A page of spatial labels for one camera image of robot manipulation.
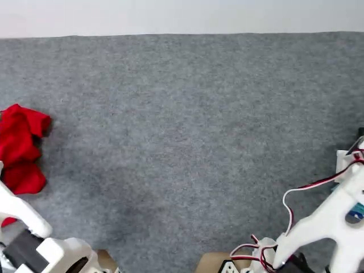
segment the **white wall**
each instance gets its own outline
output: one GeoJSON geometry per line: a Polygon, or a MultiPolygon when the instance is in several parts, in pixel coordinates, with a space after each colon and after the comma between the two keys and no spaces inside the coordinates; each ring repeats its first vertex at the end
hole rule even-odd
{"type": "Polygon", "coordinates": [[[364,31],[364,0],[0,0],[0,37],[364,31]]]}

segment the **red and white wire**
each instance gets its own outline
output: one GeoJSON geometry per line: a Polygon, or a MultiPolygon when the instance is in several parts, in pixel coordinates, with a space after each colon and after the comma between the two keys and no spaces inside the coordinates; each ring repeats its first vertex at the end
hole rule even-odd
{"type": "Polygon", "coordinates": [[[252,255],[234,255],[239,249],[243,248],[243,247],[252,247],[254,249],[258,249],[259,246],[252,244],[252,243],[243,243],[242,245],[237,246],[236,248],[233,249],[233,251],[230,253],[230,258],[232,260],[256,260],[256,261],[260,261],[259,258],[254,257],[252,255]]]}
{"type": "Polygon", "coordinates": [[[262,250],[260,251],[260,263],[263,266],[263,268],[268,272],[268,273],[274,273],[275,269],[273,268],[273,266],[268,263],[266,261],[266,257],[264,256],[264,251],[266,249],[273,249],[274,247],[276,247],[277,245],[271,245],[271,246],[265,246],[262,248],[262,250]]]}
{"type": "Polygon", "coordinates": [[[364,160],[363,159],[353,160],[345,169],[343,169],[342,171],[340,171],[338,173],[335,173],[333,176],[330,176],[330,177],[327,177],[327,178],[324,178],[324,179],[320,179],[320,180],[317,180],[317,181],[315,181],[315,182],[313,182],[311,184],[301,186],[301,187],[295,188],[295,189],[290,189],[290,190],[286,191],[286,193],[283,195],[283,199],[282,199],[282,203],[285,206],[285,208],[288,210],[288,214],[289,214],[289,224],[288,224],[287,230],[285,232],[286,236],[288,235],[288,233],[291,230],[292,225],[293,225],[293,210],[286,204],[287,195],[289,193],[291,193],[291,192],[306,191],[307,189],[313,189],[315,187],[319,187],[319,186],[324,185],[324,184],[326,184],[328,182],[331,182],[331,181],[335,180],[336,178],[338,178],[339,176],[341,176],[343,173],[345,173],[355,163],[364,164],[364,160]]]}
{"type": "MultiPolygon", "coordinates": [[[[259,240],[257,239],[257,237],[255,235],[251,235],[251,238],[253,239],[254,242],[258,242],[259,240]]],[[[263,268],[268,272],[268,273],[273,273],[275,272],[275,270],[273,269],[273,266],[271,264],[269,264],[267,261],[266,261],[266,257],[264,256],[264,251],[265,249],[272,249],[274,248],[276,245],[272,245],[272,246],[265,246],[262,248],[261,252],[260,252],[260,258],[258,257],[255,257],[255,256],[252,256],[252,255],[235,255],[235,253],[243,248],[243,247],[252,247],[252,248],[255,248],[255,249],[258,249],[260,248],[259,245],[255,245],[255,244],[252,244],[252,243],[244,243],[242,245],[239,245],[237,246],[236,248],[233,249],[233,251],[230,253],[230,258],[232,260],[254,260],[254,261],[257,261],[257,262],[260,262],[261,265],[263,266],[263,268]]]]}
{"type": "Polygon", "coordinates": [[[250,236],[250,238],[254,241],[254,243],[258,243],[259,242],[258,238],[254,234],[252,234],[250,236]]]}

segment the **red towel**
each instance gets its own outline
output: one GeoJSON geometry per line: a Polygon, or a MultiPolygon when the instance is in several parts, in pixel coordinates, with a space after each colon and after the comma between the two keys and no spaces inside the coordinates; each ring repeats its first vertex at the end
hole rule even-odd
{"type": "MultiPolygon", "coordinates": [[[[37,193],[46,183],[46,178],[34,163],[41,154],[32,138],[43,137],[50,124],[50,116],[18,104],[1,112],[0,160],[4,163],[1,178],[15,195],[37,193]]],[[[2,226],[14,221],[12,218],[5,219],[2,226]]]]}

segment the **gray carpet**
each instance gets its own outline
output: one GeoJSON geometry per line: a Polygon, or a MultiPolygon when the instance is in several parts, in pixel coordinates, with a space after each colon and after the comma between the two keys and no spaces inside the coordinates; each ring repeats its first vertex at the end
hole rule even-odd
{"type": "MultiPolygon", "coordinates": [[[[192,272],[250,233],[276,238],[281,197],[332,174],[363,125],[364,34],[0,40],[0,107],[53,118],[26,196],[122,270],[192,272]]],[[[329,187],[293,193],[297,218],[329,187]]],[[[328,263],[333,242],[305,248],[328,263]]]]}

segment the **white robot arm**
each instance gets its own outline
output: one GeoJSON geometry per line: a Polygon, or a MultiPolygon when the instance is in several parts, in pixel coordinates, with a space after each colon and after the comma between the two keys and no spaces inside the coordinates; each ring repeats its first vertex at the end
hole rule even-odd
{"type": "Polygon", "coordinates": [[[15,273],[113,273],[100,267],[97,254],[83,240],[50,238],[50,224],[0,181],[1,222],[7,217],[21,220],[28,229],[0,248],[0,268],[15,273]]]}
{"type": "MultiPolygon", "coordinates": [[[[310,216],[291,228],[293,211],[284,201],[286,193],[283,204],[290,215],[287,231],[276,241],[269,238],[258,241],[253,238],[255,245],[241,245],[253,247],[252,255],[235,255],[241,246],[233,250],[230,254],[232,260],[252,260],[250,267],[244,268],[241,273],[284,272],[286,263],[294,259],[297,261],[294,253],[299,247],[324,238],[331,238],[337,243],[330,265],[324,272],[357,272],[364,258],[364,221],[351,224],[345,217],[357,203],[364,204],[364,137],[360,137],[349,151],[338,151],[337,156],[336,175],[287,192],[317,187],[334,179],[340,183],[310,216]]],[[[302,272],[313,272],[307,264],[304,267],[301,268],[302,272]]]]}

